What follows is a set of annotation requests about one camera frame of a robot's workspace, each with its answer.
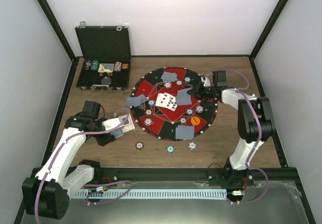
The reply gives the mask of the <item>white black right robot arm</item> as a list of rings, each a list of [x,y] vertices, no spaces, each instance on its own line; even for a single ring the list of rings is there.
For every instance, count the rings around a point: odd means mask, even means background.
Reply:
[[[246,177],[255,153],[276,131],[271,104],[267,97],[247,95],[243,88],[230,87],[225,70],[213,71],[211,75],[213,83],[207,74],[202,75],[201,80],[187,94],[201,101],[218,100],[237,110],[240,139],[222,170],[223,180],[229,185],[235,185]]]

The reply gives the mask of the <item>white purple chip stack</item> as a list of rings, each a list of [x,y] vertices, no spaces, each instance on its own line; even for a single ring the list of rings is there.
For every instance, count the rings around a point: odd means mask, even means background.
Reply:
[[[197,145],[196,145],[195,142],[191,141],[191,142],[188,143],[188,148],[190,150],[195,150],[197,148]]]

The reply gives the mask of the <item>nine of spades card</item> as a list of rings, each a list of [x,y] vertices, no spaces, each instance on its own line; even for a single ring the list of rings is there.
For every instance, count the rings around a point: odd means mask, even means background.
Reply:
[[[177,101],[176,97],[167,95],[166,99],[164,100],[165,107],[171,111],[175,111],[177,108]]]

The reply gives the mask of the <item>blue backed burn card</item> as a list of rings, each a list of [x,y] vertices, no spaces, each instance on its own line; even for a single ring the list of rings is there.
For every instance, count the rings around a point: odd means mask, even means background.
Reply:
[[[192,88],[185,88],[182,90],[178,90],[177,96],[176,96],[176,103],[178,106],[192,104],[191,95],[188,94],[188,91],[191,89]]]

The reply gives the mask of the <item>red black chip stack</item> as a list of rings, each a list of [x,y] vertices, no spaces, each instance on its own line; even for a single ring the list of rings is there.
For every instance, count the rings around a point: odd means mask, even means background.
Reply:
[[[144,144],[142,142],[137,142],[135,147],[137,150],[142,150],[144,147]]]

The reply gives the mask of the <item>red black chips bottom seat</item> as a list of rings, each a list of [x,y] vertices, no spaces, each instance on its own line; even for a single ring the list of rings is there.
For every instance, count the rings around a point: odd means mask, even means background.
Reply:
[[[182,125],[186,125],[186,124],[187,124],[187,119],[186,119],[186,118],[181,118],[181,119],[180,119],[180,123],[181,123]]]

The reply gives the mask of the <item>teal chips seat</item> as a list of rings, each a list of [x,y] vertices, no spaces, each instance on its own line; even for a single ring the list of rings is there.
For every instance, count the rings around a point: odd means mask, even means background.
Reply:
[[[149,106],[155,106],[155,100],[149,100],[148,105]]]
[[[189,83],[189,82],[191,81],[191,78],[190,78],[190,77],[185,77],[185,78],[184,78],[184,81],[185,81],[186,83]]]
[[[194,114],[194,110],[192,108],[188,108],[186,110],[186,114],[189,115],[189,116],[192,116]]]

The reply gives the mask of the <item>dealt cards bottom seat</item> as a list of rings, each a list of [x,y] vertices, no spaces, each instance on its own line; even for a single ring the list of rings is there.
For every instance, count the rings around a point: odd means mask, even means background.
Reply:
[[[195,134],[194,126],[178,125],[175,130],[175,139],[193,139]]]

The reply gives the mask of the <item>white blue chips top seat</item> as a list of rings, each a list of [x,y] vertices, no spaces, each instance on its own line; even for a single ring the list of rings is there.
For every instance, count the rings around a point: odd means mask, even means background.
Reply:
[[[169,88],[172,87],[172,83],[171,82],[166,82],[166,83],[164,83],[164,87],[169,89]]]

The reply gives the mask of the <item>teal chips top seat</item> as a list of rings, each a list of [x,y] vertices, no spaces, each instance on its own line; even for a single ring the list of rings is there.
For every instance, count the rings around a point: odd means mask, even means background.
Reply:
[[[190,77],[185,77],[185,78],[184,78],[184,81],[185,81],[186,83],[189,83],[189,82],[191,81],[191,78],[190,78]]]

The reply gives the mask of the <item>six of spades card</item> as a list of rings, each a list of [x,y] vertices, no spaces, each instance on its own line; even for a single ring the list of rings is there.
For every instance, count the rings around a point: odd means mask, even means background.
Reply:
[[[166,96],[167,96],[167,95],[173,96],[173,95],[168,94],[168,93],[163,93],[163,94],[164,94],[164,100],[166,99]]]

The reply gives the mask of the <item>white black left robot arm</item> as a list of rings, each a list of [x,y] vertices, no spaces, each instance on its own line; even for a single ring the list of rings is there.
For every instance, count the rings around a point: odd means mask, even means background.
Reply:
[[[37,223],[41,217],[62,219],[70,199],[85,184],[96,186],[102,182],[103,173],[99,164],[87,161],[68,173],[79,148],[94,137],[99,145],[115,140],[112,131],[123,127],[117,116],[99,118],[101,104],[86,101],[83,110],[70,116],[64,126],[61,139],[44,166],[33,177],[22,183],[23,202],[27,214],[32,214]]]

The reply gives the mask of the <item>dealt cards top seat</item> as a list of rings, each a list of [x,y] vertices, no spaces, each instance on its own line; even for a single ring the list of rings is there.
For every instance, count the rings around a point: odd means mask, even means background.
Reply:
[[[178,80],[176,73],[167,72],[167,71],[163,72],[161,79],[163,82],[175,82]]]

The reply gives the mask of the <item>dealt cards seat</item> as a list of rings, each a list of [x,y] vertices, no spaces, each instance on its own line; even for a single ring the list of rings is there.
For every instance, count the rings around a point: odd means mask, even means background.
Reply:
[[[195,134],[194,126],[178,125],[175,130],[175,139],[193,139]]]
[[[136,97],[128,97],[126,99],[126,106],[131,106],[131,107],[137,107],[140,106],[141,104],[145,103],[148,101],[148,97],[146,97],[144,94],[141,94]]]
[[[163,82],[175,82],[178,80],[176,73],[167,72],[167,71],[163,72],[161,79]]]

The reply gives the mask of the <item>blue backed card deck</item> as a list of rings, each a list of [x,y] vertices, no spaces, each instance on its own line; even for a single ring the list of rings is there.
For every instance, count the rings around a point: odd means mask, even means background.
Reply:
[[[111,131],[111,135],[114,136],[115,138],[119,138],[124,135],[122,129],[117,129],[114,131]]]

